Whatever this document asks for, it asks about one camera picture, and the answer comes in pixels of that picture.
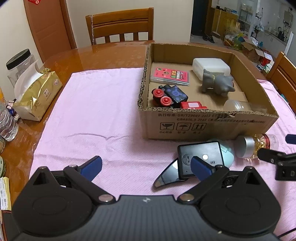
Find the white plastic container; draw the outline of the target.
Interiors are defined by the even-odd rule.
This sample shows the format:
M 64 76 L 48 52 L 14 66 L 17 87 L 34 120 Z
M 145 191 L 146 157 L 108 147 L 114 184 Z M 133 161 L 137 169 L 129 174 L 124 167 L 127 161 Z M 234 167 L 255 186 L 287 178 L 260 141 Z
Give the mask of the white plastic container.
M 195 58 L 192 64 L 193 72 L 202 81 L 204 70 L 213 73 L 214 75 L 222 74 L 230 76 L 231 69 L 220 58 Z

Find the cardboard box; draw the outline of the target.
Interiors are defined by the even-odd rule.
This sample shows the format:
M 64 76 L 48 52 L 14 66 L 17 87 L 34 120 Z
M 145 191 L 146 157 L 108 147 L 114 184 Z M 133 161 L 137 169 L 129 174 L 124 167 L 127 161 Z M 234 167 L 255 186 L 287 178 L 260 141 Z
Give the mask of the cardboard box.
M 208 89 L 202 92 L 202 81 L 193 72 L 195 58 L 220 58 L 231 69 L 235 91 L 227 96 Z M 181 90 L 189 101 L 199 101 L 208 109 L 159 108 L 153 102 L 152 90 L 159 87 L 151 81 L 157 67 L 189 72 L 189 86 Z M 265 133 L 277 121 L 278 113 L 263 87 L 259 71 L 242 53 L 205 45 L 152 43 L 147 47 L 144 72 L 138 96 L 142 136 L 157 140 L 205 141 L 211 138 L 234 139 L 238 135 Z M 262 105 L 267 113 L 224 111 L 224 103 L 238 100 Z

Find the card box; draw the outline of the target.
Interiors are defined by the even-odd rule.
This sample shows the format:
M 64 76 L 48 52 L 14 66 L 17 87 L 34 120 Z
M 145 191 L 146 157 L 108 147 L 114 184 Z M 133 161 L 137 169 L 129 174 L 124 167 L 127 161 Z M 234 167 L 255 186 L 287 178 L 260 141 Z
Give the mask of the card box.
M 157 67 L 151 75 L 151 81 L 189 86 L 189 72 Z

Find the white refrigerator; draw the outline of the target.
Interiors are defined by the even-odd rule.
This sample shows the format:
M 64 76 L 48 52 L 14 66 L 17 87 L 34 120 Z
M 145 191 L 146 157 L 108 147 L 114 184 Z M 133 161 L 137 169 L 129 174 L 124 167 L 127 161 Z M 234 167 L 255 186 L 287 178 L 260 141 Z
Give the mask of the white refrigerator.
M 294 37 L 294 33 L 291 31 L 290 32 L 290 36 L 288 38 L 288 42 L 287 42 L 287 45 L 286 45 L 286 48 L 285 48 L 285 51 L 284 51 L 284 54 L 287 55 L 289 50 L 290 50 L 290 47 L 292 45 L 292 41 L 293 41 L 293 37 Z

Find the black lid plastic jar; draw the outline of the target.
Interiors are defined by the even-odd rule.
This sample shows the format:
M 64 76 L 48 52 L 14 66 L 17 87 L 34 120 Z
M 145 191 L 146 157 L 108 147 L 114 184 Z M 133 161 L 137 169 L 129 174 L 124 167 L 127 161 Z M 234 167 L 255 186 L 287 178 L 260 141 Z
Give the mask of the black lid plastic jar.
M 7 63 L 6 68 L 8 70 L 8 79 L 13 87 L 20 76 L 29 68 L 31 64 L 35 62 L 34 55 L 31 54 L 29 49 L 24 49 L 18 54 L 13 56 Z

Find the wooden door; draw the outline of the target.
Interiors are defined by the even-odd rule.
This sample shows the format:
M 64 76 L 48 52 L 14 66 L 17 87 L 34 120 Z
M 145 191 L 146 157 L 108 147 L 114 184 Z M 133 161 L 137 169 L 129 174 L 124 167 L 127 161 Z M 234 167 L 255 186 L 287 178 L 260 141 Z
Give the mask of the wooden door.
M 29 27 L 42 62 L 77 48 L 65 0 L 24 1 Z

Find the pink tablecloth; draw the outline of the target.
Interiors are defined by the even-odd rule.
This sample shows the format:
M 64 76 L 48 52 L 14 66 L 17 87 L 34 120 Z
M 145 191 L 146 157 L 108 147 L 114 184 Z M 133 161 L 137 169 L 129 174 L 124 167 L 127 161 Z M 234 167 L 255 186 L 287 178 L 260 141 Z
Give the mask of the pink tablecloth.
M 154 190 L 154 180 L 177 157 L 177 142 L 146 140 L 137 109 L 141 68 L 71 75 L 46 122 L 31 172 L 40 166 L 62 170 L 94 156 L 103 167 L 94 183 L 114 196 L 178 196 L 196 178 Z

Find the red toy block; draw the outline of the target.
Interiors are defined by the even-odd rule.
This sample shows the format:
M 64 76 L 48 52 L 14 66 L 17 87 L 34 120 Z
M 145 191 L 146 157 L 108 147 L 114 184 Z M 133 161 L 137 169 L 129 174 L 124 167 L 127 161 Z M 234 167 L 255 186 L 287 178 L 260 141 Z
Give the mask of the red toy block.
M 182 101 L 181 109 L 208 109 L 206 106 L 203 106 L 199 101 Z

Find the wooden chair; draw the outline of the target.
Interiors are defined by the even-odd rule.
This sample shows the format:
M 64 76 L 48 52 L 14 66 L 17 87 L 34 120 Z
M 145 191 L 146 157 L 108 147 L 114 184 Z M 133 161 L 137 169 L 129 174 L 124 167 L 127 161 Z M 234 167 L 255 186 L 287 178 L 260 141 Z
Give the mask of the wooden chair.
M 266 76 L 267 80 L 273 83 L 280 94 L 283 94 L 288 104 L 295 112 L 296 108 L 296 68 L 295 65 L 280 52 L 271 70 Z
M 97 38 L 110 43 L 110 36 L 119 35 L 121 42 L 125 34 L 133 34 L 133 41 L 139 40 L 139 33 L 147 33 L 148 40 L 154 39 L 154 8 L 113 11 L 85 17 L 90 42 L 96 45 Z

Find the capsule bottle silver cap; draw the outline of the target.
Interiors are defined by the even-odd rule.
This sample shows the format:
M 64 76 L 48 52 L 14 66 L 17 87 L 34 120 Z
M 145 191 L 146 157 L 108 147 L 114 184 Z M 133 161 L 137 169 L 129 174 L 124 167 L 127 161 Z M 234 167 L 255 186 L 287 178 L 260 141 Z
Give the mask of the capsule bottle silver cap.
M 238 136 L 234 141 L 236 157 L 241 159 L 256 159 L 259 149 L 278 150 L 278 146 L 277 136 L 265 133 L 252 136 Z

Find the gold tissue pack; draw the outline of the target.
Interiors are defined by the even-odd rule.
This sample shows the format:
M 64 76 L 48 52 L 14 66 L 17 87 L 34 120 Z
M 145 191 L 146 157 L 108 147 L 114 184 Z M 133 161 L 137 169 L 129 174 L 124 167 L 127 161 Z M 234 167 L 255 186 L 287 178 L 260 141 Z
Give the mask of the gold tissue pack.
M 15 84 L 13 109 L 23 120 L 40 121 L 61 88 L 56 72 L 42 74 L 34 62 Z

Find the black toy car red wheels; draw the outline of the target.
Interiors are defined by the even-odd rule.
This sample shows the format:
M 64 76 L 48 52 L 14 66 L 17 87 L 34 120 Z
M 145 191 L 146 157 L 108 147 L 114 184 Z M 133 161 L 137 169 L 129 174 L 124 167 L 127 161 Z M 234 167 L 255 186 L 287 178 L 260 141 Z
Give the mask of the black toy car red wheels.
M 182 102 L 188 100 L 188 96 L 176 85 L 160 85 L 152 90 L 153 102 L 161 108 L 180 108 Z

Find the wooden chair far side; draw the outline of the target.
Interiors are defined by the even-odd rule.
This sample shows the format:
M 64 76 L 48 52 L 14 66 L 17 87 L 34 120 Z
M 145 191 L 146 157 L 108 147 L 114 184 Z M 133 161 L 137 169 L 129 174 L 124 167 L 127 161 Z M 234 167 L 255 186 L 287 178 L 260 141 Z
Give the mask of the wooden chair far side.
M 125 34 L 133 34 L 133 41 L 139 40 L 139 33 L 147 33 L 148 40 L 154 39 L 154 8 L 113 11 L 85 17 L 90 42 L 96 45 L 97 38 L 110 43 L 110 36 L 119 35 L 121 42 Z

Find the black square device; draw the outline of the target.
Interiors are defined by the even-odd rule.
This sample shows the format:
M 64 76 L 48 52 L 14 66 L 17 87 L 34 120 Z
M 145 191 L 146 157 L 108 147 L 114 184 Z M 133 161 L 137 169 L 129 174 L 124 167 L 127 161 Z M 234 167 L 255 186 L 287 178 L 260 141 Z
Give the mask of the black square device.
M 191 159 L 197 156 L 211 166 L 224 165 L 220 144 L 218 141 L 199 142 L 178 146 L 178 157 L 165 168 L 154 181 L 155 189 L 173 183 L 185 182 L 196 176 L 191 171 Z

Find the water bottle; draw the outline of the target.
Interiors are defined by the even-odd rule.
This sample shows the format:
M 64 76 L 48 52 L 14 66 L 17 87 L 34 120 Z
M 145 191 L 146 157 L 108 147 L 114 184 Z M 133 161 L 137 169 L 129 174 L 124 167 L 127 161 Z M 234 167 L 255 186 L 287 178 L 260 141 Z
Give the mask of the water bottle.
M 13 116 L 9 113 L 6 106 L 1 102 L 1 115 L 0 115 L 0 133 L 1 137 L 6 141 L 12 141 L 19 130 L 19 126 L 16 123 Z

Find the wooden chair right side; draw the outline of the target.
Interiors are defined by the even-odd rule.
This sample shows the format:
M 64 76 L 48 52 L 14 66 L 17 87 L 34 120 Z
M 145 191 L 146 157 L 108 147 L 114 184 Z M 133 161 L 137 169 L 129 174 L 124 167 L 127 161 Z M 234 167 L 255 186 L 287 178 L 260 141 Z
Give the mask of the wooden chair right side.
M 280 94 L 283 94 L 288 104 L 295 112 L 296 108 L 296 68 L 295 65 L 280 52 L 271 70 L 266 76 L 267 80 L 273 83 Z

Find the clear plastic jar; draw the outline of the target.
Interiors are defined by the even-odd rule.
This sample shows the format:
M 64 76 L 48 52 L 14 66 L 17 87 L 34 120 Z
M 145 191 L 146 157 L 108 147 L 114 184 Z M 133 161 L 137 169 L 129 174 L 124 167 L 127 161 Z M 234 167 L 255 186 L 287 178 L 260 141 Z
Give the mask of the clear plastic jar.
M 260 113 L 267 113 L 267 108 L 262 105 L 253 104 L 246 101 L 238 101 L 229 99 L 224 103 L 224 111 L 253 111 Z

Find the grey cat figurine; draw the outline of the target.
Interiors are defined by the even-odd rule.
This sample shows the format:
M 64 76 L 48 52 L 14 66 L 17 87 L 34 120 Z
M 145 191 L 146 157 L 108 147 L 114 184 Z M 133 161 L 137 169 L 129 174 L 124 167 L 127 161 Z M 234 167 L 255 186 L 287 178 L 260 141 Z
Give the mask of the grey cat figurine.
M 212 89 L 216 94 L 227 96 L 229 92 L 234 92 L 234 83 L 232 76 L 225 76 L 223 74 L 214 74 L 207 70 L 203 72 L 202 92 Z

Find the red door decoration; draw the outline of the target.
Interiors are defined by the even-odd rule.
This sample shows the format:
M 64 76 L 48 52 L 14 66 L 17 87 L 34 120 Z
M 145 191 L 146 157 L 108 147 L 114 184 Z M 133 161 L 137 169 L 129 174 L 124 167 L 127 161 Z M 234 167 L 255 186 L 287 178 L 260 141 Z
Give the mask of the red door decoration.
M 40 3 L 40 0 L 28 0 L 30 3 L 38 5 Z

